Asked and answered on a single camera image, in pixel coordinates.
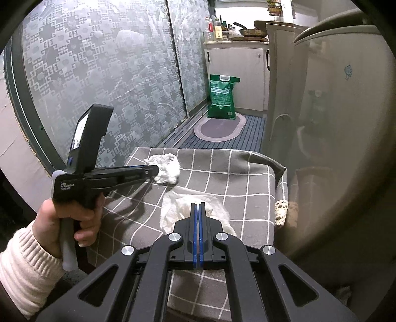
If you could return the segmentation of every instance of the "gray plaid tablecloth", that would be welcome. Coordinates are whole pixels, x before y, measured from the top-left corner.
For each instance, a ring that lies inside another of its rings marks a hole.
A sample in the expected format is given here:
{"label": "gray plaid tablecloth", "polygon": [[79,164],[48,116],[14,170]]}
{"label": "gray plaid tablecloth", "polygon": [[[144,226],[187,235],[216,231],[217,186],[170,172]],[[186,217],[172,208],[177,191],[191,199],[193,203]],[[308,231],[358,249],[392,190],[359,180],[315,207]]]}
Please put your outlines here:
{"label": "gray plaid tablecloth", "polygon": [[[181,165],[177,185],[219,198],[244,244],[273,243],[275,201],[287,200],[283,166],[250,151],[141,147],[126,164],[142,165],[150,155],[167,153],[175,154]],[[111,193],[97,241],[88,249],[88,261],[98,266],[124,245],[152,245],[164,234],[160,230],[162,198],[174,186],[147,180]],[[168,306],[193,316],[230,321],[224,271],[173,271]]]}

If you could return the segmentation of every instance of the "wok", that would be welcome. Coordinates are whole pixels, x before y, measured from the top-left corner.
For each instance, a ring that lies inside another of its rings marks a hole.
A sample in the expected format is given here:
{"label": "wok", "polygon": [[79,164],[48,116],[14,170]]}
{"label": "wok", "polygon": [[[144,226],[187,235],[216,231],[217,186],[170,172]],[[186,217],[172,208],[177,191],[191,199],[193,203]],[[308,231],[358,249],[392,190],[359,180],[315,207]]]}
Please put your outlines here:
{"label": "wok", "polygon": [[268,33],[261,31],[260,29],[248,29],[240,23],[234,22],[234,25],[241,27],[243,29],[239,29],[239,32],[244,37],[267,37]]}

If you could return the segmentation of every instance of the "patterned window film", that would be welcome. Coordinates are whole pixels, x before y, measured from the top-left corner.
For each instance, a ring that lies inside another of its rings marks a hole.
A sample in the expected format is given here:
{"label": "patterned window film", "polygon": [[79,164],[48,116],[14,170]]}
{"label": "patterned window film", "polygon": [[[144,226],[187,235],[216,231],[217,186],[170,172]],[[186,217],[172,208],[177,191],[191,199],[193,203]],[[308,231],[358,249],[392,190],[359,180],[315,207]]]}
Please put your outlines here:
{"label": "patterned window film", "polygon": [[99,166],[123,165],[186,119],[164,0],[46,0],[22,42],[35,108],[64,160],[92,103],[114,107]]}
{"label": "patterned window film", "polygon": [[207,0],[168,0],[175,37],[181,83],[188,111],[209,96],[204,54],[204,22],[209,17]]}

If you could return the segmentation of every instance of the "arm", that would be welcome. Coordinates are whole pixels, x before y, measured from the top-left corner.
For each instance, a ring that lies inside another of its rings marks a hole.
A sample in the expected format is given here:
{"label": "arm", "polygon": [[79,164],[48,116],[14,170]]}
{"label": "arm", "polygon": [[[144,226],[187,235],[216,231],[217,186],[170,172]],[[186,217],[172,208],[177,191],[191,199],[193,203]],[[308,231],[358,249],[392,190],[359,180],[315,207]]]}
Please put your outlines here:
{"label": "arm", "polygon": [[51,199],[46,200],[36,220],[18,230],[0,254],[0,282],[25,318],[40,310],[64,274],[59,244],[60,218],[79,220],[82,229],[74,238],[81,247],[90,246],[99,231],[103,204],[103,195],[98,198],[94,211],[77,202],[54,204]]}

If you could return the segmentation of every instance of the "crumpled tissue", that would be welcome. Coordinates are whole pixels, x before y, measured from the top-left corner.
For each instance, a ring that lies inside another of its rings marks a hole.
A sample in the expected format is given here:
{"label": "crumpled tissue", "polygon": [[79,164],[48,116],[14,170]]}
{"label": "crumpled tissue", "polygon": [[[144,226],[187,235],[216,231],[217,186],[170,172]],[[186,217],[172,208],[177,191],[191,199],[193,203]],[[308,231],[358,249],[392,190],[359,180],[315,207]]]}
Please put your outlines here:
{"label": "crumpled tissue", "polygon": [[159,168],[158,175],[154,177],[156,183],[171,183],[175,184],[177,178],[180,176],[180,163],[177,157],[172,154],[154,154],[148,159],[145,159],[148,165],[157,165]]}
{"label": "crumpled tissue", "polygon": [[178,186],[164,194],[160,228],[166,234],[170,234],[178,220],[190,216],[191,203],[199,205],[201,202],[205,203],[206,216],[219,220],[224,232],[236,236],[234,229],[230,225],[230,214],[219,199],[204,192]]}

